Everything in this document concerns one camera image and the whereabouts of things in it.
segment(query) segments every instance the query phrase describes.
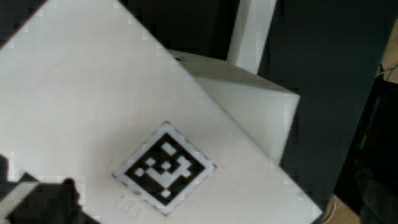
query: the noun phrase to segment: white surface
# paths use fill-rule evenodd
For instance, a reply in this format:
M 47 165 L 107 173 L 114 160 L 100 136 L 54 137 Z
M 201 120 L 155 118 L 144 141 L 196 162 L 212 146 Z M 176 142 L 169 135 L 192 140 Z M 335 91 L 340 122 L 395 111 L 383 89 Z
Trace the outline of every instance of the white surface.
M 228 61 L 258 74 L 278 0 L 242 0 Z
M 0 153 L 102 224 L 308 224 L 320 210 L 120 3 L 50 0 L 0 53 Z M 217 165 L 164 216 L 112 177 L 169 121 Z
M 228 62 L 171 51 L 255 142 L 281 163 L 299 95 Z
M 4 198 L 0 202 L 0 223 L 2 224 L 8 223 L 8 220 L 6 220 L 8 215 L 13 212 L 17 206 L 20 205 L 38 185 L 40 183 L 20 183 L 8 197 Z

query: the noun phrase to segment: black square pattern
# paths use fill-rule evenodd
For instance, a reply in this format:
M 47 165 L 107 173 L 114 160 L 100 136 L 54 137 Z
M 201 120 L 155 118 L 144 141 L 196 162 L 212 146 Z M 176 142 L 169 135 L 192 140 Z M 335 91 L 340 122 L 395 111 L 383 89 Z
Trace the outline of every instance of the black square pattern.
M 166 123 L 114 175 L 169 214 L 214 169 L 212 161 Z

